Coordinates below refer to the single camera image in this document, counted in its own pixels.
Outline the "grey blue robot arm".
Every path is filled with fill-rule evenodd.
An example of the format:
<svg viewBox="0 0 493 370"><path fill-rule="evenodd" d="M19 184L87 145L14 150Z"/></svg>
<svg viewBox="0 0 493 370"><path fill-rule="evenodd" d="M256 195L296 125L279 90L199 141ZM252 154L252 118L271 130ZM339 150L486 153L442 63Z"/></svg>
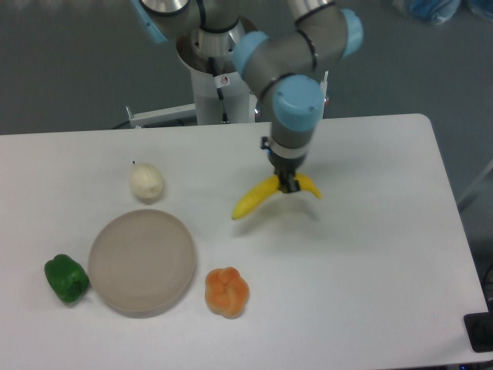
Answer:
<svg viewBox="0 0 493 370"><path fill-rule="evenodd" d="M253 115L253 94L271 121L266 150L279 190L301 188L326 93L311 79L356 52L364 30L357 15L333 1L290 1L293 33L272 39L240 14L238 1L135 1L155 40L173 41L193 80L200 124L235 123Z"/></svg>

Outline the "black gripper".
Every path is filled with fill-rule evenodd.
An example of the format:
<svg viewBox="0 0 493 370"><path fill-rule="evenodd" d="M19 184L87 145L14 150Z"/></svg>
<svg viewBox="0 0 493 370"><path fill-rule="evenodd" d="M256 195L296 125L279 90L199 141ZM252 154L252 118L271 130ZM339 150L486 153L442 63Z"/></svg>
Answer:
<svg viewBox="0 0 493 370"><path fill-rule="evenodd" d="M274 167L274 174L278 177L278 190L282 193L299 192L300 183L296 178L296 170L305 161L306 154L295 158L284 158L273 150L268 151L268 159Z"/></svg>

